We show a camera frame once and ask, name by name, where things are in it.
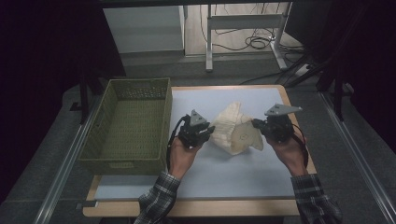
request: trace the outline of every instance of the shirt cuff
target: shirt cuff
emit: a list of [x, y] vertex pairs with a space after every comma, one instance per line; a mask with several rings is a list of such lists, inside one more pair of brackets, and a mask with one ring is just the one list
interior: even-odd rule
[[318, 197], [324, 194], [317, 174], [292, 177], [291, 184], [296, 199]]
[[154, 188], [176, 196], [178, 186], [180, 186], [179, 179], [162, 171], [155, 182]]

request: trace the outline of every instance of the gray floor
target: gray floor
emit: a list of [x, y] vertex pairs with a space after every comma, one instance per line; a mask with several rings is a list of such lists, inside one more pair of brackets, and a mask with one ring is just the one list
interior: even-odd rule
[[[205, 72], [205, 58], [184, 57], [177, 52], [129, 54], [122, 55], [122, 59], [128, 77], [170, 77], [173, 86], [238, 85], [254, 77], [263, 78], [248, 84], [274, 84], [279, 78], [279, 75], [271, 76], [278, 72], [271, 53], [217, 55], [212, 73]], [[317, 80], [317, 77], [312, 77], [295, 88], [287, 89], [287, 93], [292, 105], [304, 109], [304, 112], [297, 113], [296, 117], [308, 138], [307, 144], [325, 192], [339, 203], [344, 212], [344, 223], [385, 223], [381, 210], [354, 164], [347, 146], [336, 131], [325, 104], [315, 90]], [[35, 219], [60, 163], [78, 131], [80, 114], [69, 111], [71, 104], [78, 101], [78, 87], [64, 94], [63, 108], [57, 119], [19, 181], [1, 204], [0, 223], [32, 223]], [[345, 98], [343, 102], [346, 126], [375, 175], [395, 202], [395, 154], [348, 99]], [[84, 217], [78, 207], [84, 202], [91, 181], [92, 175], [75, 162], [49, 223], [100, 223], [101, 218]], [[261, 217], [244, 221], [244, 223], [263, 222], [264, 218]], [[127, 223], [127, 221], [106, 218], [102, 219], [101, 223]], [[287, 217], [284, 223], [300, 223], [300, 221], [297, 217]]]

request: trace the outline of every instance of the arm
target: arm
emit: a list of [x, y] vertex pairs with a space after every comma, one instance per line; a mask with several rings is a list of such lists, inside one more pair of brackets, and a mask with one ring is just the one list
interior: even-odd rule
[[173, 223], [166, 218], [175, 204], [177, 189], [201, 147], [185, 148], [176, 137], [172, 143], [169, 173], [161, 172], [154, 187], [139, 197], [138, 223]]
[[338, 205], [323, 192], [317, 175], [309, 175], [304, 166], [304, 155], [300, 145], [289, 139], [284, 143], [277, 143], [267, 139], [277, 157], [286, 165], [292, 178], [291, 184], [297, 207], [303, 223], [342, 223], [342, 212]]

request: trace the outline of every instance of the power strip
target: power strip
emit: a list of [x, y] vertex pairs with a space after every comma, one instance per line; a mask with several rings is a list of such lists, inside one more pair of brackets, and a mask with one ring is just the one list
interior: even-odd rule
[[309, 69], [311, 69], [311, 68], [312, 68], [312, 65], [306, 63], [306, 64], [304, 64], [299, 70], [297, 70], [297, 72], [295, 73], [295, 75], [296, 75], [297, 77], [300, 77], [300, 76], [302, 76], [303, 74], [305, 74], [306, 72], [308, 72]]

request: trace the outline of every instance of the wrist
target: wrist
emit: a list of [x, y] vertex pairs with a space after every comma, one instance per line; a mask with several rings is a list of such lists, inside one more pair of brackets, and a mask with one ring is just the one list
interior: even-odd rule
[[303, 164], [294, 164], [287, 167], [291, 176], [308, 175], [308, 171]]
[[181, 180], [183, 178], [184, 174], [186, 174], [186, 171], [183, 171], [183, 169], [177, 169], [177, 168], [171, 167], [171, 169], [169, 170], [169, 175], [172, 175], [179, 180]]

